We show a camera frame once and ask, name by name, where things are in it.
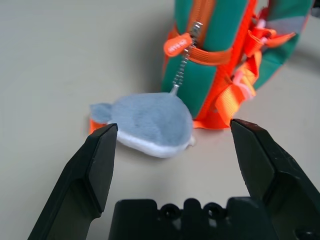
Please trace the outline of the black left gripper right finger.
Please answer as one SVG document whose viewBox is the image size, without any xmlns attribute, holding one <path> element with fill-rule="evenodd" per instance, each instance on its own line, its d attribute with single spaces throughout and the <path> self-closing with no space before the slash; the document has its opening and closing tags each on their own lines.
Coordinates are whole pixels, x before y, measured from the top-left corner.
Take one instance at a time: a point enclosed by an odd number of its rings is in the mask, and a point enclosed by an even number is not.
<svg viewBox="0 0 320 240">
<path fill-rule="evenodd" d="M 280 240 L 320 238 L 320 193 L 267 130 L 230 122 L 239 168 L 251 197 L 261 200 Z"/>
</svg>

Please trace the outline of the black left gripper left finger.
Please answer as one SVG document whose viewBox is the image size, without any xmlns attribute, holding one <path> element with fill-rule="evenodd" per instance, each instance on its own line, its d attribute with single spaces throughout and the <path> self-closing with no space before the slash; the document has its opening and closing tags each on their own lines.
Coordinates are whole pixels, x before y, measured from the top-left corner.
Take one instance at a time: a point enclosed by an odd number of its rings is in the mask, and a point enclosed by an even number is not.
<svg viewBox="0 0 320 240">
<path fill-rule="evenodd" d="M 114 171 L 118 126 L 95 130 L 67 162 L 30 240 L 85 240 L 105 210 Z"/>
</svg>

